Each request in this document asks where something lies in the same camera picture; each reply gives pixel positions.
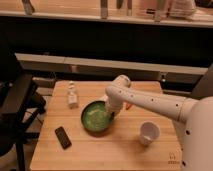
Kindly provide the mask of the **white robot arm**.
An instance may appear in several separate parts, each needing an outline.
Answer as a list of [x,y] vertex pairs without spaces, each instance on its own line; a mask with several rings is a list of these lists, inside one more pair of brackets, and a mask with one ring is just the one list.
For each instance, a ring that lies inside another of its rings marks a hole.
[[213,97],[200,100],[130,88],[125,75],[105,89],[107,112],[117,115],[128,102],[171,119],[182,148],[181,171],[213,171]]

